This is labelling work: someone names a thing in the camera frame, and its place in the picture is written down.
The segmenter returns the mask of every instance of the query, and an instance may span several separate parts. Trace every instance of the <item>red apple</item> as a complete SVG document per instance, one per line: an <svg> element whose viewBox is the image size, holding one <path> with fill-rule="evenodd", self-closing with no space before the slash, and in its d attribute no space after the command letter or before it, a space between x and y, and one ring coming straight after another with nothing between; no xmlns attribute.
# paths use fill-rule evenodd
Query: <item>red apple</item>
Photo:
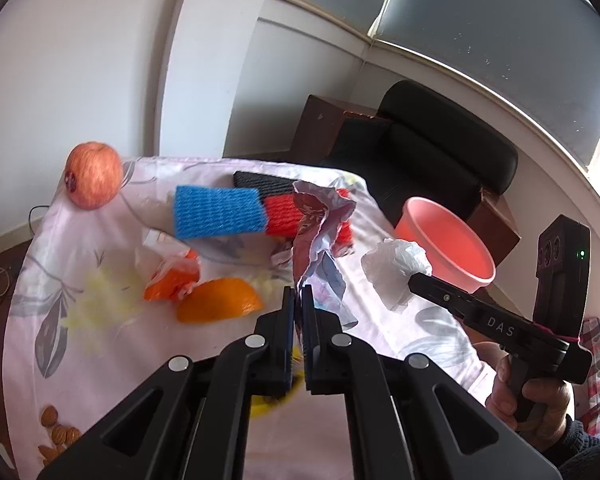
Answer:
<svg viewBox="0 0 600 480"><path fill-rule="evenodd" d="M122 161L102 142L78 144L64 167L69 198L82 209L97 209L113 200L122 184Z"/></svg>

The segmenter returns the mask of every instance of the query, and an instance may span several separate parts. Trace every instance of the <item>handle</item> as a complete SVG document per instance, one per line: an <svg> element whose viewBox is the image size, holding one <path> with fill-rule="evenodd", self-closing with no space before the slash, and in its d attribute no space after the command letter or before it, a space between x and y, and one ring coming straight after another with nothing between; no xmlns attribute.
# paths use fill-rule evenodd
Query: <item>handle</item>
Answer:
<svg viewBox="0 0 600 480"><path fill-rule="evenodd" d="M518 408L514 417L518 422L538 420L546 411L546 404L533 402L522 396L522 386L529 380L538 377L546 377L546 372L533 367L522 359L511 356L511 375L507 386L516 396Z"/></svg>

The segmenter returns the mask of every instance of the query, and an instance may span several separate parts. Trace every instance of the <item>sofa backrest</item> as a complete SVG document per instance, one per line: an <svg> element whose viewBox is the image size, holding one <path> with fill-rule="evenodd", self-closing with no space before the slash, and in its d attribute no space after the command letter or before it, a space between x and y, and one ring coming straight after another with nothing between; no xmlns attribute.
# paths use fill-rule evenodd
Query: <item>sofa backrest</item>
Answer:
<svg viewBox="0 0 600 480"><path fill-rule="evenodd" d="M410 79L394 84L378 116L404 124L503 194L516 173L518 152L495 128L452 100Z"/></svg>

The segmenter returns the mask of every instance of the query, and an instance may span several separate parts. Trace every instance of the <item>human hand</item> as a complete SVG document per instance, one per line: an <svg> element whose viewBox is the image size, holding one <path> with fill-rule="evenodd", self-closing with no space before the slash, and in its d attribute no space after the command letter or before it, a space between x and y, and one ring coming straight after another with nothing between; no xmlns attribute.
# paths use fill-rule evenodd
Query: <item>human hand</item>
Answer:
<svg viewBox="0 0 600 480"><path fill-rule="evenodd" d="M566 413L571 400L567 383L555 378L530 379L522 386L522 395L533 402L546 404L546 411L538 420L518 422L513 414L518 402L507 386L511 374L509 356L503 357L496 368L493 390L485 407L538 451L542 452L560 440L566 429Z"/></svg>

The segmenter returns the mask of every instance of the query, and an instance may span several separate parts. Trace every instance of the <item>white plastic bag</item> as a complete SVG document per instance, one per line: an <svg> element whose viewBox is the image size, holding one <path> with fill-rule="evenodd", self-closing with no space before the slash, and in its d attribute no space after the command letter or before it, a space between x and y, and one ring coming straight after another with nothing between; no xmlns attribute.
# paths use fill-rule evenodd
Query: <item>white plastic bag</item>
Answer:
<svg viewBox="0 0 600 480"><path fill-rule="evenodd" d="M416 272L430 276L432 269L424 249L416 242L387 238L362 256L362 270L384 306L400 314L414 296L409 278Z"/></svg>

